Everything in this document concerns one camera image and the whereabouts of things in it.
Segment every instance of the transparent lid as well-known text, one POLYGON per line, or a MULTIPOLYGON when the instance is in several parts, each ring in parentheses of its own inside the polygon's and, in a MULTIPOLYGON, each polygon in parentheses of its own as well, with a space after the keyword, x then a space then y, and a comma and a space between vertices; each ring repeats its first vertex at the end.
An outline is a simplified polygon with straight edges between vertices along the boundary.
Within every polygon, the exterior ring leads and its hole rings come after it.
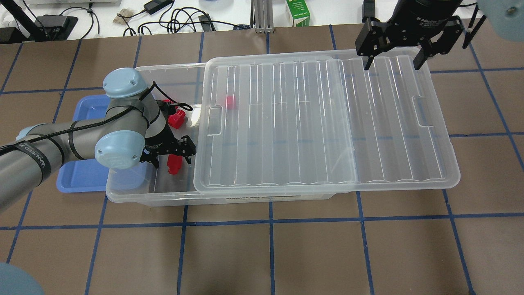
POLYGON ((328 56, 210 60, 195 188, 293 195, 355 183, 344 93, 330 84, 340 81, 337 65, 328 56))
POLYGON ((370 71, 355 50, 210 60, 194 187, 275 196, 454 186, 453 146, 416 53, 393 49, 370 71))

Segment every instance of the white table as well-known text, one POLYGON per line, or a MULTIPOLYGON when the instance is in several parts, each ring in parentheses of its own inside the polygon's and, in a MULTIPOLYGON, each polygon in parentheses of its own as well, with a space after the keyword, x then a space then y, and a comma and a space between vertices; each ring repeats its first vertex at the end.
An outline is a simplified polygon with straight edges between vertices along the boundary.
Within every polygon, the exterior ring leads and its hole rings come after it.
MULTIPOLYGON (((102 37, 117 37, 122 36, 125 25, 113 23, 116 14, 122 8, 132 9, 136 12, 141 11, 144 3, 148 0, 121 0, 114 3, 95 3, 93 11, 97 14, 100 20, 100 36, 102 37)), ((465 0, 463 4, 472 3, 472 0, 465 0)), ((376 15, 382 20, 386 21, 393 13, 393 9, 397 0, 377 0, 376 1, 376 15)), ((311 26, 321 25, 338 25, 338 24, 358 24, 361 22, 362 14, 362 0, 307 0, 308 8, 311 12, 311 26)), ((37 15, 55 14, 58 15, 64 9, 71 6, 87 7, 87 3, 81 4, 33 4, 29 7, 37 15)), ((251 0, 175 0, 174 7, 182 8, 186 6, 193 6, 207 12, 212 20, 221 20, 223 22, 233 24, 249 24, 251 0)), ((471 17, 473 7, 459 8, 457 14, 462 18, 471 17)), ((159 19, 160 15, 166 8, 154 15, 143 13, 140 16, 134 17, 129 21, 132 28, 136 29, 140 24, 145 22, 153 22, 159 19)), ((0 25, 1 26, 16 26, 11 15, 8 13, 4 15, 5 9, 0 7, 0 25), (2 25, 1 17, 5 16, 5 21, 2 25)), ((286 11, 285 0, 274 0, 273 3, 273 21, 275 27, 289 27, 291 26, 286 11)), ((85 34, 91 25, 91 18, 89 14, 80 9, 69 10, 65 15, 78 17, 78 23, 71 33, 69 39, 78 39, 85 34)), ((232 26, 225 24, 214 24, 217 30, 231 30, 232 26)), ((166 34, 166 30, 159 25, 148 26, 153 34, 166 34)), ((200 24, 195 24, 197 30, 201 31, 200 24)), ((182 31, 192 31, 189 27, 182 31)), ((91 33, 87 38, 96 38, 96 23, 91 33)))

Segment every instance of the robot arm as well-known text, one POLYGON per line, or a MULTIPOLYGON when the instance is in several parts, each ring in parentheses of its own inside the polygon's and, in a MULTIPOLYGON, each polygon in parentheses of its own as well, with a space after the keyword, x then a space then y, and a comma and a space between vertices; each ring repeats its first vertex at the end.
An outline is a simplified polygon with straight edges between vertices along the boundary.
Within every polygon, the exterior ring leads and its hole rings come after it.
MULTIPOLYGON (((437 54, 448 54, 464 31, 458 16, 453 16, 462 0, 399 0, 391 19, 381 22, 375 18, 375 1, 364 0, 362 22, 364 27, 355 42, 357 53, 364 57, 364 69, 368 70, 373 59, 394 47, 420 45, 421 50, 413 61, 415 69, 437 54)), ((478 0, 473 20, 466 33, 466 48, 486 17, 495 31, 506 39, 524 40, 523 0, 478 0), (479 9, 484 16, 472 28, 479 9)))
POLYGON ((95 158, 118 169, 151 162, 158 168, 159 155, 175 154, 189 163, 195 146, 188 136, 174 137, 166 121, 174 106, 156 101, 154 86, 148 88, 134 69, 115 70, 104 79, 111 98, 106 118, 29 127, 0 147, 0 212, 70 161, 95 158))

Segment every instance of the wire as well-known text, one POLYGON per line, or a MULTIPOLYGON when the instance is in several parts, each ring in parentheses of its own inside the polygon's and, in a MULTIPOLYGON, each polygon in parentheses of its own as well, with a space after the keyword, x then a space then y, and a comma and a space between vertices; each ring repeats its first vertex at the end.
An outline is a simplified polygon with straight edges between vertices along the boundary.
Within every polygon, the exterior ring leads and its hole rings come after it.
POLYGON ((83 38, 85 38, 90 32, 91 30, 93 29, 93 26, 95 24, 95 18, 93 17, 93 15, 91 14, 91 26, 89 27, 89 30, 87 32, 85 32, 84 36, 82 36, 80 38, 80 40, 82 40, 83 38))
POLYGON ((477 5, 477 3, 471 3, 471 4, 464 4, 464 5, 459 5, 459 7, 469 7, 469 6, 473 6, 473 5, 477 5))
POLYGON ((135 16, 137 16, 137 15, 140 15, 140 14, 142 14, 142 13, 144 13, 144 12, 146 12, 145 9, 144 9, 143 11, 137 13, 137 14, 133 14, 133 15, 130 15, 130 16, 123 16, 123 15, 120 14, 120 13, 117 13, 116 16, 121 17, 121 18, 132 18, 132 17, 135 17, 135 16))
POLYGON ((195 27, 195 24, 210 24, 211 28, 213 30, 216 30, 216 28, 213 25, 213 23, 225 24, 225 25, 233 26, 234 28, 245 29, 244 27, 241 27, 241 26, 238 26, 238 25, 235 25, 235 24, 231 24, 231 23, 227 23, 227 22, 221 22, 219 20, 205 20, 205 21, 202 21, 202 22, 195 22, 193 20, 193 16, 195 14, 201 13, 203 15, 208 15, 206 12, 204 12, 204 11, 198 9, 198 8, 195 8, 195 7, 175 8, 175 9, 173 9, 171 11, 171 18, 169 20, 164 20, 165 15, 171 10, 173 4, 174 4, 174 2, 171 3, 169 8, 162 13, 162 15, 160 16, 159 20, 152 21, 152 22, 145 22, 143 24, 140 24, 136 31, 129 26, 129 23, 126 22, 127 29, 124 30, 124 36, 127 33, 127 31, 130 31, 131 35, 133 35, 133 33, 136 34, 136 32, 139 32, 140 34, 144 35, 146 30, 150 34, 152 34, 151 29, 148 27, 148 25, 151 25, 151 24, 158 24, 158 25, 160 25, 162 28, 166 29, 167 33, 177 33, 182 28, 184 28, 186 26, 191 26, 191 29, 194 32, 196 32, 197 28, 195 27), (195 12, 189 14, 189 12, 187 11, 189 9, 195 10, 195 12), (178 20, 179 15, 181 15, 181 13, 185 14, 188 17, 185 22, 181 22, 181 21, 178 20))
POLYGON ((151 85, 151 88, 149 92, 151 92, 153 90, 153 88, 156 88, 158 89, 158 91, 160 93, 162 93, 162 95, 164 97, 166 97, 167 99, 169 99, 175 106, 177 107, 181 107, 183 109, 185 109, 186 111, 192 111, 193 110, 193 107, 190 106, 189 104, 185 103, 185 102, 176 102, 174 101, 171 97, 169 97, 169 95, 167 95, 162 89, 160 89, 160 87, 158 87, 157 83, 153 81, 152 85, 151 85))
POLYGON ((26 3, 26 0, 22 0, 22 3, 24 3, 24 5, 27 8, 27 11, 29 11, 31 15, 33 15, 33 17, 36 19, 36 21, 40 24, 40 27, 42 28, 44 35, 49 38, 49 35, 47 34, 47 31, 46 31, 46 27, 42 24, 42 22, 38 19, 38 17, 36 17, 36 15, 31 11, 31 9, 29 8, 29 6, 26 3))
POLYGON ((93 12, 93 15, 94 15, 95 18, 96 18, 96 25, 97 25, 97 27, 98 27, 98 30, 96 31, 96 33, 97 33, 98 35, 100 35, 100 22, 99 22, 99 20, 98 20, 98 16, 96 15, 95 12, 93 12))
POLYGON ((74 7, 69 7, 69 8, 64 9, 64 10, 63 10, 59 15, 63 15, 64 12, 66 12, 66 11, 68 11, 68 10, 70 10, 70 9, 83 9, 83 10, 87 10, 87 8, 85 8, 85 7, 74 6, 74 7))

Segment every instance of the light blue joint cover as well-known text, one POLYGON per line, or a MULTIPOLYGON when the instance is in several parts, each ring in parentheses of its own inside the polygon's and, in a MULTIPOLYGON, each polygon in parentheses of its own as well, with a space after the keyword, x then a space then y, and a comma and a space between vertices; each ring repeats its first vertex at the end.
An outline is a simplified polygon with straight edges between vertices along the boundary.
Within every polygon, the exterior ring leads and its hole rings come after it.
POLYGON ((140 133, 119 130, 106 134, 95 145, 95 159, 108 168, 128 169, 140 161, 146 141, 140 133))
POLYGON ((0 263, 0 292, 2 294, 44 295, 42 287, 18 267, 0 263))
POLYGON ((45 123, 40 123, 40 124, 36 124, 36 125, 33 125, 33 126, 25 127, 24 129, 20 130, 20 133, 16 137, 16 140, 21 140, 22 138, 27 136, 27 133, 29 133, 29 131, 31 131, 31 129, 33 129, 36 126, 40 126, 40 125, 44 125, 44 124, 45 123))
POLYGON ((478 0, 497 34, 511 41, 524 41, 524 0, 478 0))
POLYGON ((104 79, 104 90, 110 98, 126 98, 147 89, 147 83, 133 68, 121 68, 110 72, 104 79))

